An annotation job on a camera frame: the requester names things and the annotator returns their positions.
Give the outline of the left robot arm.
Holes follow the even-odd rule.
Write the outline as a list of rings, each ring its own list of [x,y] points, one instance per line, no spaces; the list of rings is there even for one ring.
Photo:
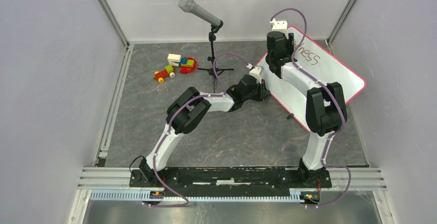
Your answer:
[[[233,112],[248,100],[264,101],[269,96],[265,80],[244,75],[222,93],[204,93],[189,87],[167,109],[164,131],[139,169],[148,186],[157,186],[162,180],[161,170],[181,138],[192,132],[209,112]]]

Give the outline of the pink framed whiteboard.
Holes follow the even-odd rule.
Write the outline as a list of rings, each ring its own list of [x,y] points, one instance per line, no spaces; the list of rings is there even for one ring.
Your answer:
[[[257,66],[263,67],[262,78],[267,81],[266,85],[271,95],[307,130],[306,123],[306,93],[302,88],[295,87],[282,79],[279,79],[268,69],[263,55]],[[359,76],[347,65],[335,58],[323,47],[318,45],[310,37],[304,39],[298,48],[295,58],[297,63],[312,76],[324,83],[338,82],[341,84],[347,104],[366,86],[364,78]]]

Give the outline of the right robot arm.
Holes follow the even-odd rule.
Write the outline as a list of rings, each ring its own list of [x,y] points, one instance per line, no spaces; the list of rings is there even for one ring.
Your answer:
[[[266,38],[267,89],[284,97],[291,96],[291,88],[306,95],[305,119],[311,133],[296,177],[302,186],[311,187],[326,178],[327,151],[346,123],[343,89],[338,82],[324,84],[297,64],[291,33],[285,35],[281,31],[271,31]]]

